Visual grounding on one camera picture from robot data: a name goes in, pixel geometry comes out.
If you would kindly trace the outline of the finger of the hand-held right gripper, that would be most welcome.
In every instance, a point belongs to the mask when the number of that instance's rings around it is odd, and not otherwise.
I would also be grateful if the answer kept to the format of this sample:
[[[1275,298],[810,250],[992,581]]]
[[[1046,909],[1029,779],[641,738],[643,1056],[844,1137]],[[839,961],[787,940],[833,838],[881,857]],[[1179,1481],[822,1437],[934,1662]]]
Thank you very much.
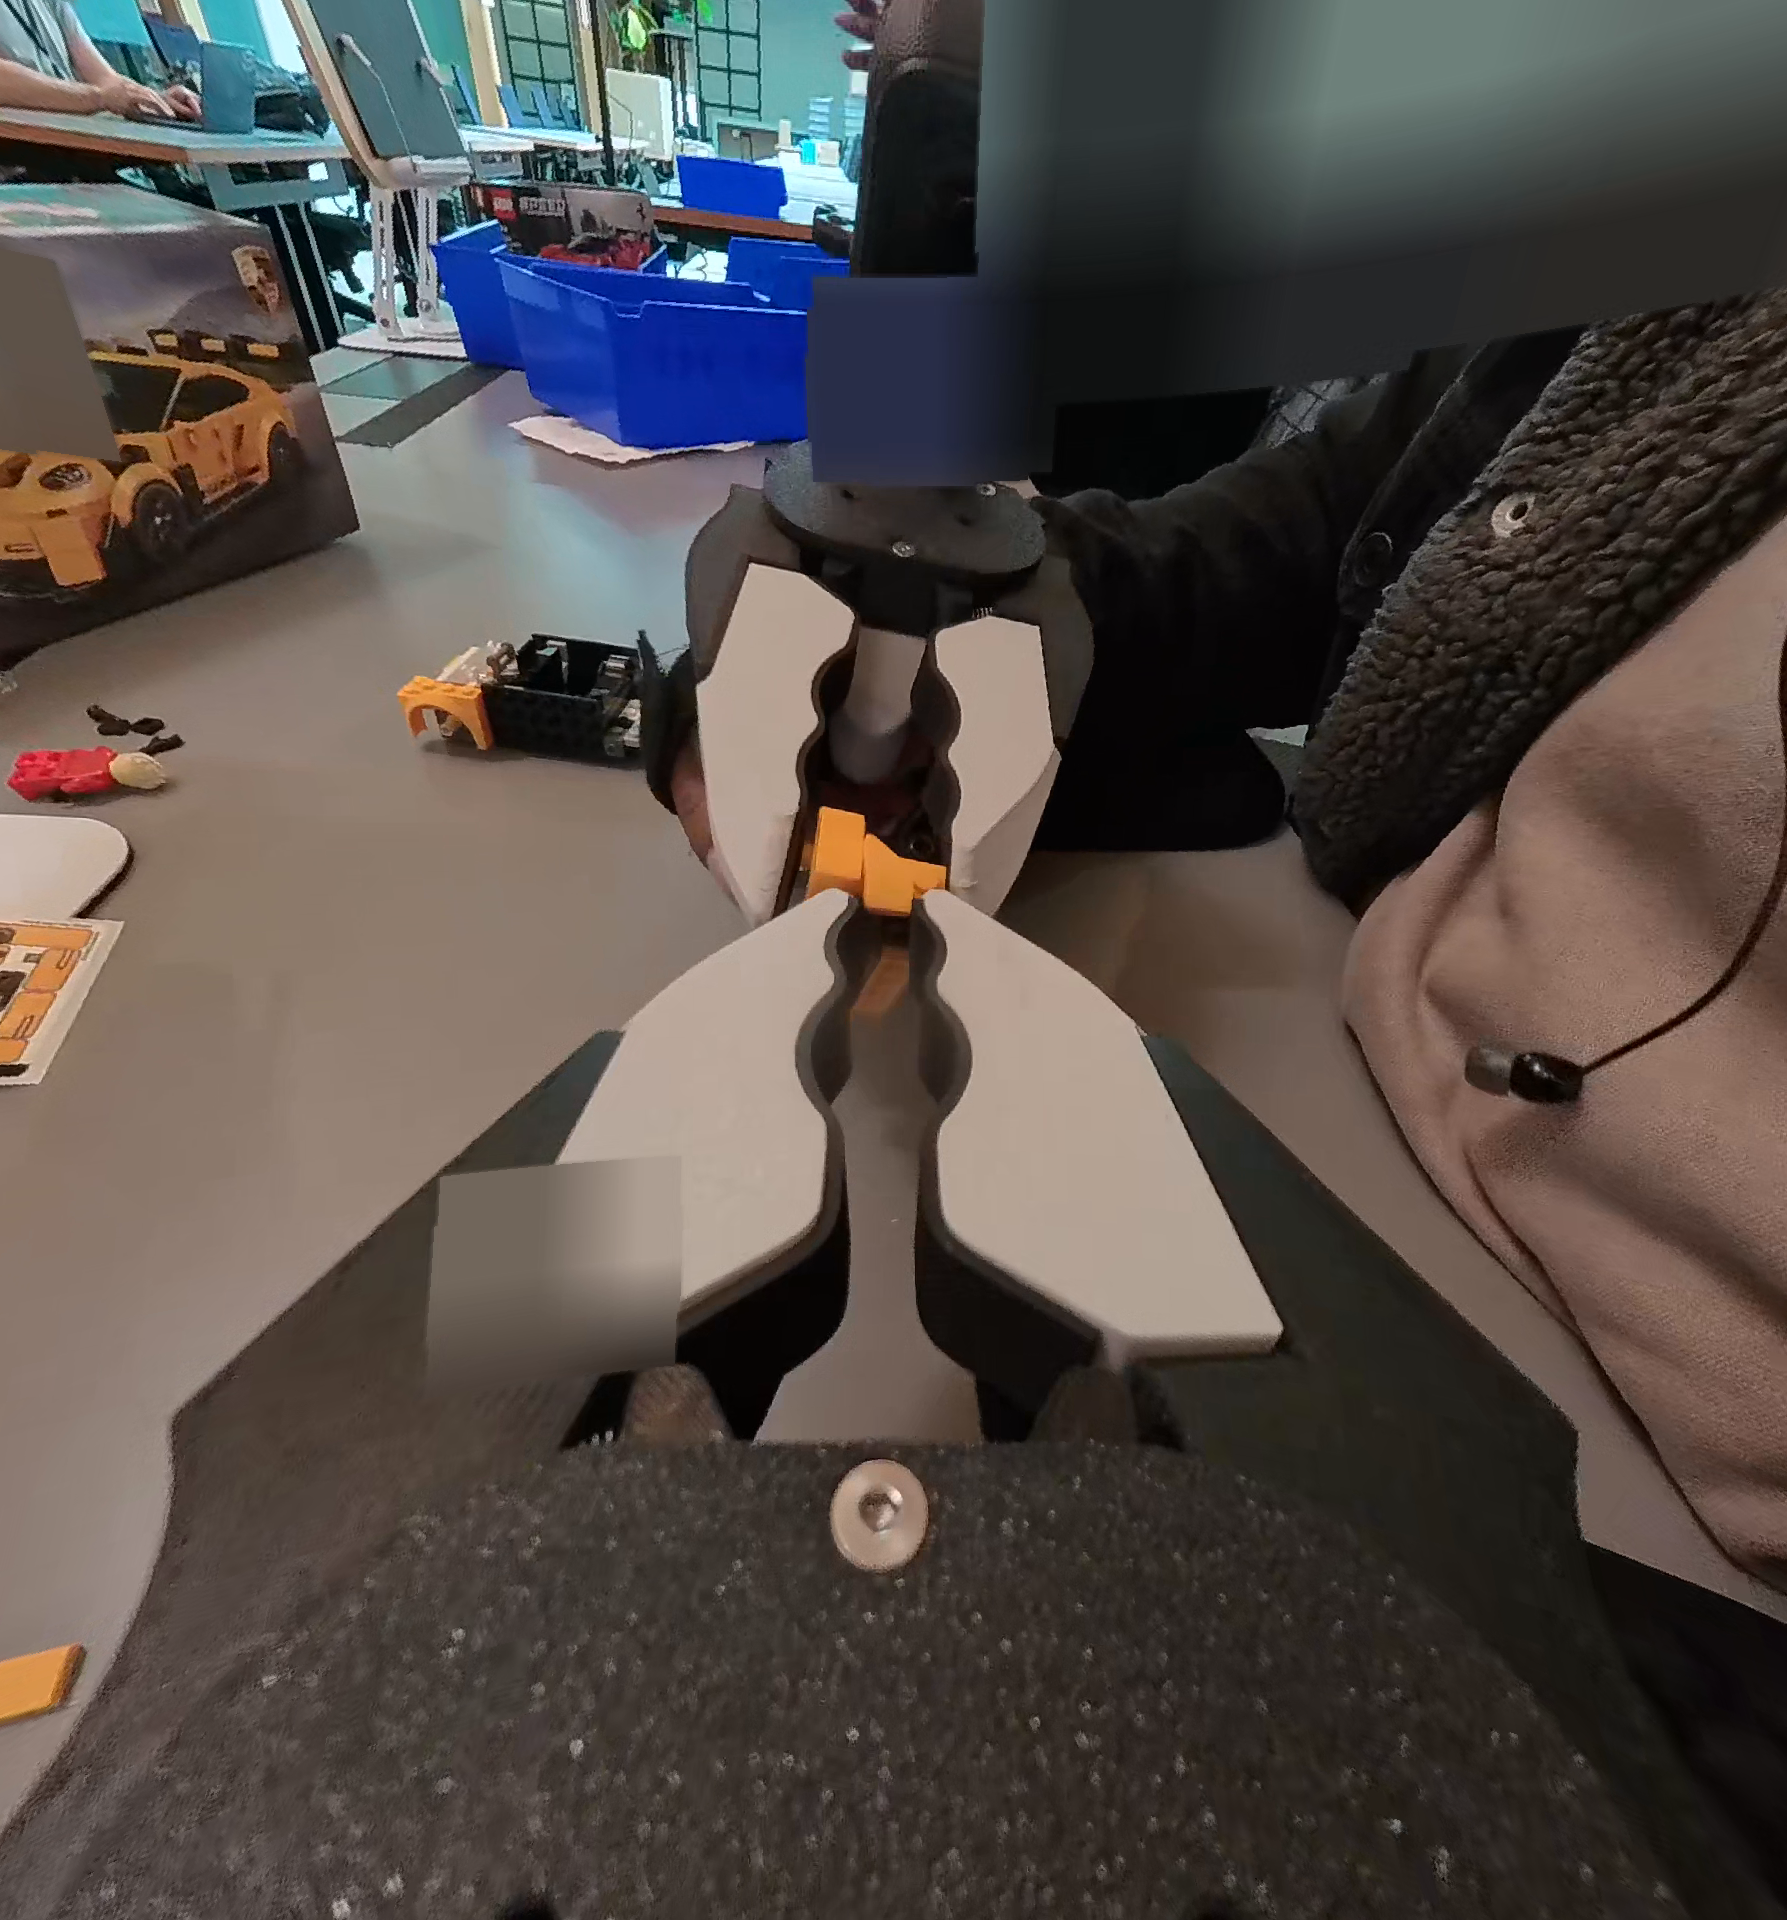
[[[1039,625],[978,615],[937,632],[925,670],[925,812],[955,899],[1000,909],[1060,767]]]
[[[853,611],[814,579],[749,563],[696,689],[719,877],[751,924],[776,916],[804,808],[804,761],[824,727],[820,688],[853,645]]]

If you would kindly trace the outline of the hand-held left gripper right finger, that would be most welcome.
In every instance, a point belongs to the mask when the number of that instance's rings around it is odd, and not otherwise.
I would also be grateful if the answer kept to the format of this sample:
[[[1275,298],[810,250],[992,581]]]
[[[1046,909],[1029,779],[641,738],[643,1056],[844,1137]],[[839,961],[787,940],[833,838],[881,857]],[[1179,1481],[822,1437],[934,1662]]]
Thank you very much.
[[[915,907],[925,1318],[960,1364],[1265,1357],[1277,1313],[1147,1037],[952,894]]]

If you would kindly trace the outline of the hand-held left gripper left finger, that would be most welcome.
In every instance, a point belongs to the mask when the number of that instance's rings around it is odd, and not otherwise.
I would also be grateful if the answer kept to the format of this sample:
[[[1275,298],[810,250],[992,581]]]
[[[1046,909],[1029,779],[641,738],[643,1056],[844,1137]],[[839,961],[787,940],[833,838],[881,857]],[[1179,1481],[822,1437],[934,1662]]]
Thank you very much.
[[[840,1229],[843,1149],[820,1080],[853,899],[825,891],[739,936],[618,1036],[558,1165],[676,1176],[676,1326],[758,1297]]]

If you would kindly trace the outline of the orange black lego assembly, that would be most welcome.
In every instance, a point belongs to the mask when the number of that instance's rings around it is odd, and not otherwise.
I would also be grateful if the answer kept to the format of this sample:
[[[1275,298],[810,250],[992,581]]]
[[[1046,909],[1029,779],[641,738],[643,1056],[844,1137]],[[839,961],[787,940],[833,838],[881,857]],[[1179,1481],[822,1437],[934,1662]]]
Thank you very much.
[[[948,869],[945,842],[928,811],[930,765],[930,750],[917,738],[875,781],[843,773],[829,748],[812,753],[797,869],[807,897],[839,891],[862,902],[870,834],[894,852]]]

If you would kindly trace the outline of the orange lego bracket piece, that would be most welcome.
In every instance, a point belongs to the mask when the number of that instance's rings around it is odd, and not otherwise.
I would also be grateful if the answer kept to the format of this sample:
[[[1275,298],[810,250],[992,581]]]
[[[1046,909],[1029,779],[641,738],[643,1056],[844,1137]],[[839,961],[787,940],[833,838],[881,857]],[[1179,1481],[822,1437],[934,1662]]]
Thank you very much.
[[[912,907],[948,882],[945,867],[894,852],[873,834],[866,838],[862,903],[881,931],[881,950],[854,1004],[859,1018],[884,1018],[907,995]]]

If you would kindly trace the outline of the person's right forearm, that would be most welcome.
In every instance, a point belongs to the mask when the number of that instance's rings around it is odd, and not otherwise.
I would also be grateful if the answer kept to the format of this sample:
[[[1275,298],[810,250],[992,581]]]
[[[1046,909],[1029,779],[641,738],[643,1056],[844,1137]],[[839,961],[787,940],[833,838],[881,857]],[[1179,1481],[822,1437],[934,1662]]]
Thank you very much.
[[[1037,852],[1227,852],[1285,787],[1254,732],[1315,720],[1387,588],[1581,340],[1417,355],[1171,492],[1041,498],[1094,668]]]

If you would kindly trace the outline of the black lego car chassis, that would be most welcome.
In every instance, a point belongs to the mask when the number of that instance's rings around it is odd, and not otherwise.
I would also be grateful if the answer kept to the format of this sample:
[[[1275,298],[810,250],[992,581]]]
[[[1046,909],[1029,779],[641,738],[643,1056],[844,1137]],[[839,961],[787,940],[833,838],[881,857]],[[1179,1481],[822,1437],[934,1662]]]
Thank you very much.
[[[481,642],[396,694],[414,738],[477,756],[641,761],[641,700],[658,655],[552,634]]]

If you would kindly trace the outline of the dark lego box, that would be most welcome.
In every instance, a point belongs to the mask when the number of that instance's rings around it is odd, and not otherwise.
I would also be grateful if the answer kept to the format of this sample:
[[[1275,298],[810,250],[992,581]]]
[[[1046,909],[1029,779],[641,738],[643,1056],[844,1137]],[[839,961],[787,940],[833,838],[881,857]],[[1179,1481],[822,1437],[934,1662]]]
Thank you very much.
[[[659,254],[648,197],[633,188],[564,179],[472,181],[472,211],[508,252],[629,273]]]

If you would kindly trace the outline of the lego set box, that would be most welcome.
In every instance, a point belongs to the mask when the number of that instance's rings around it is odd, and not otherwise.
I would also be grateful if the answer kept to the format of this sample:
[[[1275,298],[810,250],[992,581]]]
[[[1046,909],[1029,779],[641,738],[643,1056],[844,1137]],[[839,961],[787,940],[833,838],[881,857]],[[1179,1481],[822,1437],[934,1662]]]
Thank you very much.
[[[0,670],[354,531],[262,224],[0,183]]]

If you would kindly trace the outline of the red lego minifigure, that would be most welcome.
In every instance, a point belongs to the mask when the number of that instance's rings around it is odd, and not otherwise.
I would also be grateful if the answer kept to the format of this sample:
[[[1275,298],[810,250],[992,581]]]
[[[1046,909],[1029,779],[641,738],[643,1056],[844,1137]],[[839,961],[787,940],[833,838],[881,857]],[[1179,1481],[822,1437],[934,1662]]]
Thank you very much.
[[[5,784],[26,802],[79,802],[109,792],[155,792],[169,784],[169,773],[142,752],[48,750],[16,756]]]

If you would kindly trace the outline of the lego sticker sheet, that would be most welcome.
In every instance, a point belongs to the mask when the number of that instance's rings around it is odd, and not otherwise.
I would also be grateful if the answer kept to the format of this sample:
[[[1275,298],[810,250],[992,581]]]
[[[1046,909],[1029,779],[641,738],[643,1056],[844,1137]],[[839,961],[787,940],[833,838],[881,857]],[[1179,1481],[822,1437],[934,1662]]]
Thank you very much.
[[[0,1086],[43,1080],[123,924],[0,916]]]

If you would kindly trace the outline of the orange flat lego tile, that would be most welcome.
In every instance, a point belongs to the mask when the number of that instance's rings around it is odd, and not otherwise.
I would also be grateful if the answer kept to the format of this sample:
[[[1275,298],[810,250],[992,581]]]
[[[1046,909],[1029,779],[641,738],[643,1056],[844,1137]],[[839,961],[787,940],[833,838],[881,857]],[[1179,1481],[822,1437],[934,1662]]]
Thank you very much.
[[[0,1660],[0,1729],[64,1708],[85,1662],[83,1645],[58,1645]]]

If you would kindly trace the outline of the person's right hand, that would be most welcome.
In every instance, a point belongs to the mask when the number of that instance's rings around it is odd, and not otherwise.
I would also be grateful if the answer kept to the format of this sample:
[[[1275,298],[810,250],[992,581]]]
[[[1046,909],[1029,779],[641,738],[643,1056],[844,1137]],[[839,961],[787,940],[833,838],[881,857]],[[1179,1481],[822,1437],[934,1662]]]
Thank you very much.
[[[695,735],[687,738],[673,758],[670,771],[670,808],[681,828],[690,852],[695,852],[696,861],[708,871],[726,897],[748,918],[745,903],[739,899],[722,852],[716,852],[701,746]]]

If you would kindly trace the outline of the blue storage bin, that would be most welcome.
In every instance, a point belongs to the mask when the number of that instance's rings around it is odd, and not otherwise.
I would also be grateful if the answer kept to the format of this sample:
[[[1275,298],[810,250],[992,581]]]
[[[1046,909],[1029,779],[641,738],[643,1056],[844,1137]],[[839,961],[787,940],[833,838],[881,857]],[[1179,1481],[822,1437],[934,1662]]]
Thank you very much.
[[[775,161],[681,153],[676,156],[681,204],[705,214],[782,218],[789,197],[785,170]]]
[[[507,254],[526,382],[552,414],[648,450],[795,445],[807,316],[731,282]]]
[[[727,246],[727,282],[745,287],[775,306],[807,312],[824,278],[844,278],[850,261],[814,242],[735,235]]]
[[[507,254],[507,237],[496,221],[458,229],[433,250],[441,292],[458,324],[465,361],[499,370],[524,370],[526,358],[499,266]]]

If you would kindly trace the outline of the dark fleece jacket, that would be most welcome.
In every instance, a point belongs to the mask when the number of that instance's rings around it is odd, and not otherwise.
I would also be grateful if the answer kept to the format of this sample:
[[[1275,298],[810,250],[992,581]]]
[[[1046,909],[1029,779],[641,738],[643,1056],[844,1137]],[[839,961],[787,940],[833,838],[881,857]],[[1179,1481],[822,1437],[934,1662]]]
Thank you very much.
[[[1292,826],[1361,909],[1787,510],[1787,287],[1587,328],[1387,587]]]

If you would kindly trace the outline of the blue laptop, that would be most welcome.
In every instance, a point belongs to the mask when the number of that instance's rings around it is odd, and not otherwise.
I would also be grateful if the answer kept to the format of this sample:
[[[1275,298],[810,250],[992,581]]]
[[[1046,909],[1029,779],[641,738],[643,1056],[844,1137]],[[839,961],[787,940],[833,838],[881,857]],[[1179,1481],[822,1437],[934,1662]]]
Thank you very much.
[[[221,135],[255,131],[260,72],[250,50],[202,37],[192,27],[159,12],[144,12],[142,24],[166,77],[197,97],[202,131]]]

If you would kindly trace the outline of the long office desk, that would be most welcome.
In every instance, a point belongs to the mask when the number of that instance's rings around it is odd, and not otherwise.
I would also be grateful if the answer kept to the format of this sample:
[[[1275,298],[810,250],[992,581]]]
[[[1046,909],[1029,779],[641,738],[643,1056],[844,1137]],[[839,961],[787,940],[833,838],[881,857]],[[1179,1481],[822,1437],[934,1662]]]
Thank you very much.
[[[309,204],[353,183],[351,156],[337,134],[225,134],[114,115],[0,109],[0,149],[7,146],[180,166],[222,213]]]

